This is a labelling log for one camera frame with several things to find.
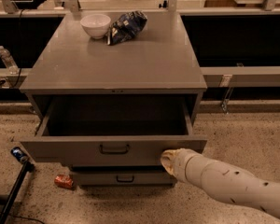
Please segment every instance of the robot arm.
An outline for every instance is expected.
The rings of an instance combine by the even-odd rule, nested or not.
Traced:
[[[203,189],[219,202],[253,207],[280,219],[280,183],[184,148],[164,151],[161,164],[178,181]]]

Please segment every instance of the gray table top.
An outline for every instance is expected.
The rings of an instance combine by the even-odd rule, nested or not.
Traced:
[[[176,12],[145,12],[147,25],[114,46],[91,39],[68,13],[21,85],[27,93],[205,90],[203,74]],[[112,22],[122,14],[104,12]]]

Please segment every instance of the drawer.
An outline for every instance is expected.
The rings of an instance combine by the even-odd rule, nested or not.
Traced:
[[[70,176],[78,186],[174,186],[176,183],[176,179],[168,175],[162,167],[93,168],[88,172],[70,172]]]
[[[34,138],[35,161],[64,166],[161,165],[166,149],[203,151],[182,95],[73,95],[52,99]]]

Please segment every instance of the plastic bottle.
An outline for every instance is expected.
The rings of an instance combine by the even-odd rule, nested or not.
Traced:
[[[0,46],[0,58],[10,74],[16,75],[19,73],[19,67],[10,55],[9,50],[5,49],[3,46]]]

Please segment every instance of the black plastic bag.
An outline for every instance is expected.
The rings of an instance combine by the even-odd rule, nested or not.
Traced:
[[[125,13],[109,29],[108,45],[115,45],[135,38],[146,26],[147,16],[142,11]]]

